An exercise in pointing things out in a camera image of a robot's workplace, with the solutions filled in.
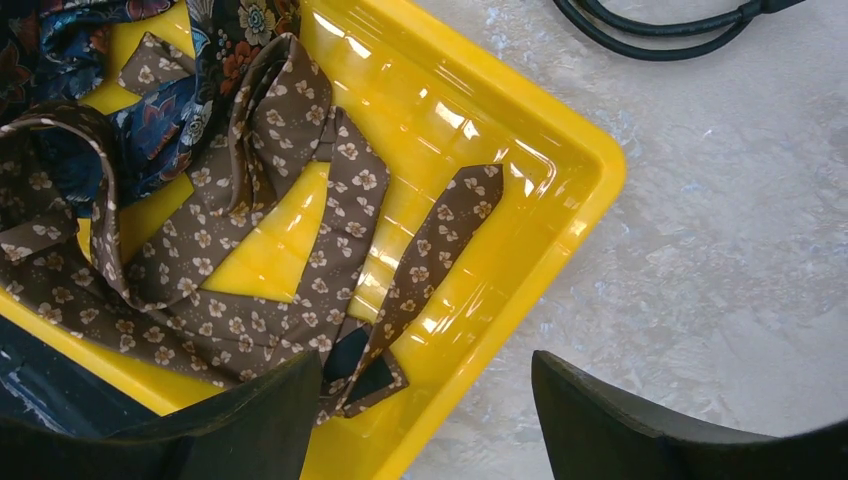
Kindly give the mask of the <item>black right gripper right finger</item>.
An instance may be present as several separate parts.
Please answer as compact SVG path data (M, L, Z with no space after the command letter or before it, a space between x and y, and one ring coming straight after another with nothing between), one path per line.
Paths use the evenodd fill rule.
M532 390L557 479L844 479L847 423L770 437L690 417L556 355L532 356Z

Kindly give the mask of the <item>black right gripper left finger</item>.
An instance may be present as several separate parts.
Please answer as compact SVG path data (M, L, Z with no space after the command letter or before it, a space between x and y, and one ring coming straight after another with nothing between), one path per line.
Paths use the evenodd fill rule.
M316 352L99 439L1 421L4 479L297 479L322 382Z

